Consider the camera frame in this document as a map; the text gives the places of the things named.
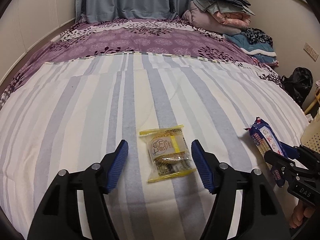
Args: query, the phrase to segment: screw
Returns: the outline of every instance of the screw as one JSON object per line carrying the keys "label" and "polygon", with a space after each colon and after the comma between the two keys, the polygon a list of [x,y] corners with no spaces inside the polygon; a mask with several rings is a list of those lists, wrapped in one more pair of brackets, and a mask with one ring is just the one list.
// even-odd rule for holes
{"label": "screw", "polygon": [[253,173],[258,175],[258,176],[262,174],[262,172],[259,169],[254,169]]}
{"label": "screw", "polygon": [[66,170],[61,170],[58,172],[59,176],[64,176],[67,174],[67,171]]}
{"label": "screw", "polygon": [[226,163],[220,163],[219,167],[220,167],[220,169],[226,170],[229,166]]}
{"label": "screw", "polygon": [[94,163],[94,164],[92,164],[91,169],[98,170],[98,169],[100,169],[100,167],[101,167],[101,165],[99,163]]}

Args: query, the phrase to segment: hand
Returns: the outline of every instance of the hand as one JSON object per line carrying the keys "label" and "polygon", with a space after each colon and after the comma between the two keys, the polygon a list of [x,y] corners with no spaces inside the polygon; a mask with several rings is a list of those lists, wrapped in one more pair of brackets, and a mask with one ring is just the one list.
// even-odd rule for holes
{"label": "hand", "polygon": [[293,214],[289,220],[291,228],[297,228],[302,225],[303,217],[310,218],[315,209],[306,206],[301,200],[299,200],[298,205],[294,208]]}

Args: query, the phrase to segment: wooden chair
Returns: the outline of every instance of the wooden chair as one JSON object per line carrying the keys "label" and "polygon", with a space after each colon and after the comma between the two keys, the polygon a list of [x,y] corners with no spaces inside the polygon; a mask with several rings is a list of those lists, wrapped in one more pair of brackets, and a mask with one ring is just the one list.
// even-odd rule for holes
{"label": "wooden chair", "polygon": [[319,103],[320,105],[320,88],[316,89],[315,92],[315,99],[312,101],[312,103],[310,104],[310,106],[307,107],[307,109],[304,111],[304,114],[308,114],[311,109],[315,106],[316,103]]}

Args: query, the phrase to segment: electrical outlet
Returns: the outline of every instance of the electrical outlet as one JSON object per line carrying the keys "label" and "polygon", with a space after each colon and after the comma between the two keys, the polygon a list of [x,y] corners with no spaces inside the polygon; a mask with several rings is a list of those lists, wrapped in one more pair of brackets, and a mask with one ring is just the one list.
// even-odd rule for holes
{"label": "electrical outlet", "polygon": [[310,56],[314,59],[314,61],[316,61],[319,54],[314,49],[312,49],[312,51],[310,52]]}
{"label": "electrical outlet", "polygon": [[311,54],[311,51],[312,51],[312,48],[311,48],[311,46],[308,44],[308,43],[306,43],[305,45],[304,45],[304,48],[303,48],[306,52],[308,52],[308,54]]}

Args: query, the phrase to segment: plastic wrapper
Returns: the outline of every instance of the plastic wrapper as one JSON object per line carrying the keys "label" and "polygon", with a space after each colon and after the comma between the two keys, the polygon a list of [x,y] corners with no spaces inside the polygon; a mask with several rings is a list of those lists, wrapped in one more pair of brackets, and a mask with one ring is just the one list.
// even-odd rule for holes
{"label": "plastic wrapper", "polygon": [[[284,151],[280,141],[277,139],[270,125],[263,121],[260,117],[257,117],[256,121],[250,128],[246,128],[249,130],[249,134],[254,140],[257,148],[259,149],[262,156],[269,150],[272,150],[286,158],[288,158],[286,152]],[[273,178],[279,187],[282,187],[285,183],[285,180],[281,178],[280,172],[275,167],[272,167],[267,163]]]}
{"label": "plastic wrapper", "polygon": [[186,176],[196,170],[182,128],[179,125],[140,132],[153,163],[148,182]]}

